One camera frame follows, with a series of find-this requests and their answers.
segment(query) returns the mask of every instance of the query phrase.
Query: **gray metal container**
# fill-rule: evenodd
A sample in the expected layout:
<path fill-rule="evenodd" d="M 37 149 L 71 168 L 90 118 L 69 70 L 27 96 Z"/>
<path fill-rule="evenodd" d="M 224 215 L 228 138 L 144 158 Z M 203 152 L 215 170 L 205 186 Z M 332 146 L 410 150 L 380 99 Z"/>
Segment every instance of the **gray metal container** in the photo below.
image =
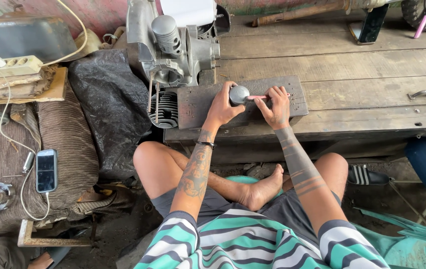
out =
<path fill-rule="evenodd" d="M 77 50 L 67 23 L 59 17 L 14 11 L 0 16 L 0 57 L 34 55 L 43 62 Z"/>

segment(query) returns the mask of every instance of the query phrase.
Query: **striped shirt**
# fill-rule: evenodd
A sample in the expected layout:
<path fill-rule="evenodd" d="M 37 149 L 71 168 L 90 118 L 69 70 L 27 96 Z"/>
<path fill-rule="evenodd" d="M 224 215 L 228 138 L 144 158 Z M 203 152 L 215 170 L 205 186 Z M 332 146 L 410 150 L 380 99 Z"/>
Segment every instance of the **striped shirt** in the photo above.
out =
<path fill-rule="evenodd" d="M 388 268 L 347 221 L 319 229 L 319 246 L 261 214 L 230 209 L 197 228 L 184 211 L 171 212 L 135 269 L 378 269 Z"/>

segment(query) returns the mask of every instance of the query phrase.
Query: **wooden table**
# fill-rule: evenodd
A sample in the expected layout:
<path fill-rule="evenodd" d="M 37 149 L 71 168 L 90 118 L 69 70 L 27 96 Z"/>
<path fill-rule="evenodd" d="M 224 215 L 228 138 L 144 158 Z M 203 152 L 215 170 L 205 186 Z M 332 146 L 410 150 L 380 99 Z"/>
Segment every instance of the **wooden table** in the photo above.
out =
<path fill-rule="evenodd" d="M 312 159 L 328 152 L 346 158 L 392 160 L 401 157 L 407 138 L 426 136 L 426 33 L 415 30 L 390 9 L 377 42 L 358 46 L 347 22 L 364 18 L 320 14 L 252 28 L 255 16 L 235 16 L 221 37 L 220 68 L 201 74 L 204 84 L 298 75 L 309 115 L 292 123 Z M 165 131 L 172 148 L 190 153 L 198 130 Z M 266 124 L 223 129 L 212 163 L 284 160 Z"/>

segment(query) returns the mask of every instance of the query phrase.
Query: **black phone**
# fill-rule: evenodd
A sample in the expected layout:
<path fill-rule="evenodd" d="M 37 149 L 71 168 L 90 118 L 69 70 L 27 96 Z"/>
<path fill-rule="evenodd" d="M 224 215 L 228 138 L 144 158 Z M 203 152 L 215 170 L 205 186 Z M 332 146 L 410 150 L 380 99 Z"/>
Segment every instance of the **black phone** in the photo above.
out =
<path fill-rule="evenodd" d="M 57 150 L 46 149 L 36 156 L 36 190 L 50 193 L 57 188 Z"/>

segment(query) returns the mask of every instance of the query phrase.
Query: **forearm tattoo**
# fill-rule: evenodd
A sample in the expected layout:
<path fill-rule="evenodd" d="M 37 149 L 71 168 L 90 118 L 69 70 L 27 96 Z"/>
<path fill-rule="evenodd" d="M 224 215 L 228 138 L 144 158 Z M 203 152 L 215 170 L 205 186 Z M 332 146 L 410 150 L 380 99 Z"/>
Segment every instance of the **forearm tattoo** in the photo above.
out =
<path fill-rule="evenodd" d="M 198 141 L 213 142 L 212 132 L 202 130 Z M 196 144 L 180 178 L 176 193 L 185 192 L 189 196 L 203 199 L 210 172 L 212 150 L 209 145 Z"/>
<path fill-rule="evenodd" d="M 286 165 L 297 195 L 301 196 L 326 186 L 318 170 L 294 136 L 293 129 L 287 127 L 276 130 L 275 133 L 283 147 Z"/>

